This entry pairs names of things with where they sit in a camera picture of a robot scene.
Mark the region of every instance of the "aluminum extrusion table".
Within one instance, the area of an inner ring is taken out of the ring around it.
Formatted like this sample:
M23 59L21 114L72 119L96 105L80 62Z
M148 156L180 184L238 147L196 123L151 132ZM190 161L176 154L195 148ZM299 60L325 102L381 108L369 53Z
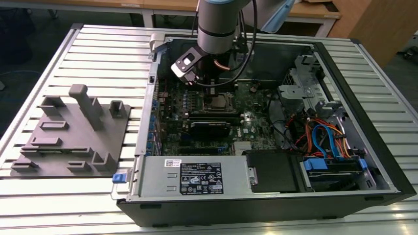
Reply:
M373 207L334 220L226 224L164 229L140 228L118 209L127 184L110 178L9 179L37 119L43 96L67 94L85 84L101 104L122 99L134 107L119 168L134 165L136 135L151 60L150 36L187 30L84 25L71 29L0 141L0 234L406 234L418 232L418 196L386 207ZM258 35L260 38L321 41L377 126L391 153L418 190L418 114L377 66L362 45L346 39Z

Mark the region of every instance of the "blue latch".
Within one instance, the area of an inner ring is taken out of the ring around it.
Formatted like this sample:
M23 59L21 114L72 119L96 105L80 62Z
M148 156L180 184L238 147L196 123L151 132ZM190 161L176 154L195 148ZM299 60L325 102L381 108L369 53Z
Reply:
M126 184L126 174L114 174L112 182L114 184Z
M361 158L361 159L358 160L358 162L359 162L361 168L362 168L363 170L366 170L366 169L367 169L367 162L366 162L366 160L365 160L363 158Z
M327 163L323 158L310 158L303 162L306 171L310 170L327 170Z

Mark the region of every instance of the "warning label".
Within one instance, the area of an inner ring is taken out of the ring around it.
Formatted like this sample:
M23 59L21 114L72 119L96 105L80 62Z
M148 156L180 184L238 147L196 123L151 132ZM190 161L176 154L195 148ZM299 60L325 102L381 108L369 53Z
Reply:
M220 163L180 164L180 193L182 195L222 194Z

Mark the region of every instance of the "black cable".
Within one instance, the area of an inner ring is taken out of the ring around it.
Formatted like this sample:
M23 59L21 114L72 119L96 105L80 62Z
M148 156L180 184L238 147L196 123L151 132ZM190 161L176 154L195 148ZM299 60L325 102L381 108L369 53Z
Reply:
M270 111L271 101L272 101L272 97L274 97L275 94L278 94L278 93L276 93L276 89L274 89L274 90L271 91L270 100L268 100L268 105L267 105L267 107L266 107L266 112L267 112L267 113L268 113L268 111Z
M184 25L187 19L188 19L188 16L186 16L184 21L183 21L183 23L182 23L180 25L175 25L175 24L174 24L172 22L170 22L168 20L167 20L167 24L168 24L171 27L180 28L180 27Z
M284 136L286 136L287 131L288 131L288 128L286 128L286 130L284 130L284 132L283 132ZM283 141L283 146L282 146L282 148L284 148L286 141L287 141L287 139L284 139L284 141Z
M283 136L283 138L284 138L284 143L286 143L286 141L287 141L294 150L299 149L299 148L292 144L292 141L291 141L290 138L286 136L286 134L284 134L274 125L271 125L271 126L272 126L274 130L276 131L276 133L279 133L280 136Z
M231 80L228 80L228 81L226 81L223 83L218 83L218 84L214 84L214 85L207 85L207 84L203 84L200 82L196 82L196 85L199 85L202 87L207 87L207 88L212 88L212 87L219 87L219 86L227 85L231 82L236 81L236 79L239 78L244 68L247 67L247 64L250 62L250 57L251 57L250 55L252 54L252 51L254 51L255 38L256 38L256 26L258 26L256 0L252 0L252 7L254 7L254 31L252 31L251 47L250 47L248 55L246 56L243 65L240 67L240 70L238 71L235 77Z
M243 38L244 38L246 43L247 43L246 22L244 22L244 20L243 20L243 11L242 11L242 10L240 10L239 19L240 19L240 26L242 26Z
M198 11L196 11L195 18L194 18L194 24L191 25L191 36L194 36L194 33L195 33L196 19L198 19Z
M247 44L247 33L246 33L246 27L244 27L244 22L243 22L243 12L242 11L239 12L239 28L240 28L240 31L243 33L243 39L244 39L246 44ZM235 68L230 69L230 71L238 70L242 67L243 62L244 62L244 60L242 60L240 63L235 66Z

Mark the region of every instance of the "floor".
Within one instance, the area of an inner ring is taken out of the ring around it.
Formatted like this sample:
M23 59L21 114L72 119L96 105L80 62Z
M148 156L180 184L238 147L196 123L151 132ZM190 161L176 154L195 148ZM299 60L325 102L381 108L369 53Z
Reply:
M43 72L73 23L118 26L132 26L132 23L142 26L143 24L140 15L120 13L59 11L59 18L53 20L47 10L32 10L29 17L36 27L35 33L27 37L32 59L21 65L7 65L0 60L0 82L5 85L0 91L0 137L39 78L39 75L32 72L1 74L15 70ZM168 17L156 16L158 27L191 28L192 17ZM418 81L415 80L418 63L406 61L401 55L397 55L385 71L418 110Z

